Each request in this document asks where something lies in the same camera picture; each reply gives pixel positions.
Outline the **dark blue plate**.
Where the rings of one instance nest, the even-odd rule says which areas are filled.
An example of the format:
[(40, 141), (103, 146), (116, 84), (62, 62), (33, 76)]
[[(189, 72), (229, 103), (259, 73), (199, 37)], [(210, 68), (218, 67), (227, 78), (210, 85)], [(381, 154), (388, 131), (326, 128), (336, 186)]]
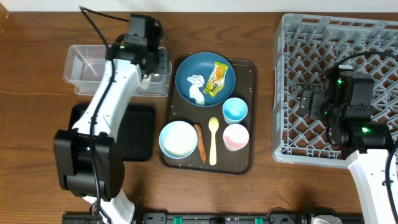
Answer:
[[(226, 72), (223, 89), (214, 98), (212, 98), (210, 95), (204, 92), (204, 89), (215, 67), (215, 62), (225, 63), (228, 65), (229, 68)], [(194, 99), (190, 98), (189, 95), (189, 88), (191, 86), (191, 83), (187, 81), (187, 77), (190, 77), (194, 74), (202, 75), (205, 79), (204, 85), (200, 88), (201, 92), (205, 96), (204, 105), (196, 105)], [(210, 107), (224, 102), (231, 96), (235, 85), (236, 73), (230, 61), (221, 55), (211, 52), (200, 52), (188, 56), (179, 65), (175, 74), (175, 87), (177, 88), (178, 93), (183, 99), (195, 106)]]

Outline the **white tissue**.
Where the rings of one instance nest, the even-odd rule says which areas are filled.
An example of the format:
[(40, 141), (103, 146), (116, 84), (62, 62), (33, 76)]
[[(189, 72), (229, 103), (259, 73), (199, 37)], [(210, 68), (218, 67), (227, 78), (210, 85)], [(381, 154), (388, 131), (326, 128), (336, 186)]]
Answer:
[(204, 85), (205, 79), (202, 75), (192, 75), (187, 77), (187, 81), (191, 83), (189, 88), (190, 98), (194, 99), (196, 105), (205, 104), (205, 96), (200, 88)]

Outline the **green pandan snack wrapper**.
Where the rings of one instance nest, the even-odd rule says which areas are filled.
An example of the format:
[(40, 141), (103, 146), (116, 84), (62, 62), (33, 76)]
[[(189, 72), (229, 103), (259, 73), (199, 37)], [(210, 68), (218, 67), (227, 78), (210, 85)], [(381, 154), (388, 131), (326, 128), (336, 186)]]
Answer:
[(221, 62), (214, 63), (214, 69), (207, 81), (204, 92), (214, 98), (224, 87), (228, 65)]

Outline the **light blue cup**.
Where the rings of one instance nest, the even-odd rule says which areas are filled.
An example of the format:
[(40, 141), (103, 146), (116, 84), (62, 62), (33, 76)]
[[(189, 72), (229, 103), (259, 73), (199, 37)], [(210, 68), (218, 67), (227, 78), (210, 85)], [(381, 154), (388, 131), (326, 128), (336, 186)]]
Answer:
[(229, 98), (223, 103), (222, 112), (228, 125), (238, 124), (247, 116), (248, 106), (240, 98)]

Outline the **white pink cup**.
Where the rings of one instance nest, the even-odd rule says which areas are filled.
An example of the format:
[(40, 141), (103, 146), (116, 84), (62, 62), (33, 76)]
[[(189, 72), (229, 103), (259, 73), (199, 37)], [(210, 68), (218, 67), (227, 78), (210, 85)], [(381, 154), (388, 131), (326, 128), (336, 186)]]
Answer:
[(223, 132), (223, 141), (230, 151), (238, 151), (249, 142), (249, 132), (241, 124), (231, 124)]

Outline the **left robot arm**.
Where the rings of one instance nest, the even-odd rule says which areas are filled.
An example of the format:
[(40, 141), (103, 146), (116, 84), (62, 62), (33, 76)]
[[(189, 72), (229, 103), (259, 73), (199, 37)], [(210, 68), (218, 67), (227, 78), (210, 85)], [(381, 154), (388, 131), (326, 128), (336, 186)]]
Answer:
[(102, 223), (131, 223), (135, 206), (122, 189), (124, 162), (117, 148), (119, 126), (131, 96), (152, 73), (167, 73), (169, 56), (160, 42), (159, 20), (131, 14), (129, 30), (112, 45), (104, 43), (104, 74), (90, 104), (68, 130), (53, 139), (60, 187), (90, 203), (88, 218)]

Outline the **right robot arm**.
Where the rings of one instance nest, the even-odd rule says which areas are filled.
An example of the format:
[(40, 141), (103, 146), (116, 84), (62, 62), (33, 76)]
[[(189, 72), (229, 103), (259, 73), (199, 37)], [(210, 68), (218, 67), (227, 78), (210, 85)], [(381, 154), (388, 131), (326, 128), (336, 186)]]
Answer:
[(326, 77), (325, 91), (303, 91), (298, 113), (326, 122), (326, 138), (347, 162), (365, 223), (397, 223), (397, 142), (386, 124), (371, 119), (374, 80), (341, 68)]

